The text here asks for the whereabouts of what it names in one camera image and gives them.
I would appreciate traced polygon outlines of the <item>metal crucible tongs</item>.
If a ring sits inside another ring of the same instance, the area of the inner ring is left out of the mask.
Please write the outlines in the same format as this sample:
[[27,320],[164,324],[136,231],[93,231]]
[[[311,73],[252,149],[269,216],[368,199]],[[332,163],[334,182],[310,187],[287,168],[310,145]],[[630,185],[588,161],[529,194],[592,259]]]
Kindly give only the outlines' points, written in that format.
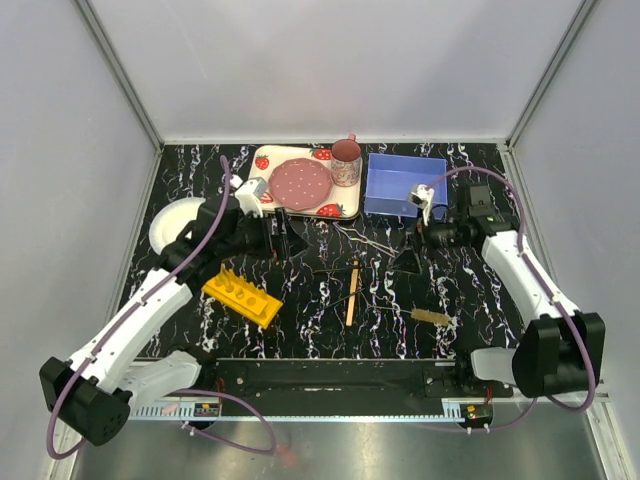
[[383,255],[386,255],[390,258],[395,258],[396,255],[398,254],[398,251],[396,249],[388,245],[383,245],[379,242],[371,240],[370,238],[366,237],[364,234],[358,232],[354,228],[343,227],[339,225],[337,222],[333,222],[332,227],[337,233],[344,236],[350,242],[355,242],[355,243],[364,245],[366,247],[372,248],[377,252]]

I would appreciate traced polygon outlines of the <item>wooden test tube clamp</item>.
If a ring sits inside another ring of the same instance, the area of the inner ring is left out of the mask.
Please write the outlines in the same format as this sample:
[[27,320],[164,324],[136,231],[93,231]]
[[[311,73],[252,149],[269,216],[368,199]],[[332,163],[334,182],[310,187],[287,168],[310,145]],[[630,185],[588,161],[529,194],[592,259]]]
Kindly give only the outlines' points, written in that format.
[[355,311],[355,298],[358,293],[358,285],[359,285],[359,272],[360,272],[360,264],[358,260],[355,260],[353,263],[353,269],[350,277],[350,289],[349,289],[349,297],[347,300],[347,309],[346,309],[346,317],[345,317],[345,326],[351,327],[353,325],[354,311]]

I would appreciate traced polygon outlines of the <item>test tube brush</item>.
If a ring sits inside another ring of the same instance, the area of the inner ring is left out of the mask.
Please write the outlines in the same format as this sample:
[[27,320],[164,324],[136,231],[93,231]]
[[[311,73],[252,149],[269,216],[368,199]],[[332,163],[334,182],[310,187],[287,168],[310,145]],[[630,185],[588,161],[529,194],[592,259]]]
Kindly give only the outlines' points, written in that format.
[[401,308],[382,306],[374,306],[374,309],[389,310],[396,313],[405,313],[415,321],[426,322],[433,325],[447,326],[452,323],[452,320],[448,315],[425,309],[413,308],[411,310],[406,310]]

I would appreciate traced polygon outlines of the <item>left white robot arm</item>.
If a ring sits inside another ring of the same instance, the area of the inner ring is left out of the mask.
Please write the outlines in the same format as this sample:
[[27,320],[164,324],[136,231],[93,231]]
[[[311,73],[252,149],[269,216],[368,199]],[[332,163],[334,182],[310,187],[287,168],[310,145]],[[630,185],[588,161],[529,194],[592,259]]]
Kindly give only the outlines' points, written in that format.
[[285,209],[263,215],[259,201],[232,196],[170,203],[152,221],[149,241],[159,258],[137,292],[84,347],[41,367],[50,431],[62,421],[101,446],[140,407],[180,390],[208,394],[216,382],[213,360],[196,347],[178,347],[138,371],[131,365],[151,337],[200,293],[266,328],[281,301],[226,269],[225,261],[238,255],[288,260],[308,247]]

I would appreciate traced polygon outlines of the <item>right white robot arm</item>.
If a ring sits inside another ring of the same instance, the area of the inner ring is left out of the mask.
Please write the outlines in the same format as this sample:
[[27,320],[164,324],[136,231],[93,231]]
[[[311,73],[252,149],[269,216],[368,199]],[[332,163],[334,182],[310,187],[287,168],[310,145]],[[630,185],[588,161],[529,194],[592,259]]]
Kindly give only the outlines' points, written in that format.
[[526,327],[517,347],[486,347],[466,354],[454,371],[454,384],[476,396],[490,381],[516,387],[528,398],[586,392],[600,379],[605,324],[585,313],[555,285],[531,252],[517,218],[495,208],[487,184],[463,187],[452,219],[439,221],[432,188],[412,187],[409,201],[417,223],[393,267],[420,270],[419,255],[445,248],[471,247],[497,274]]

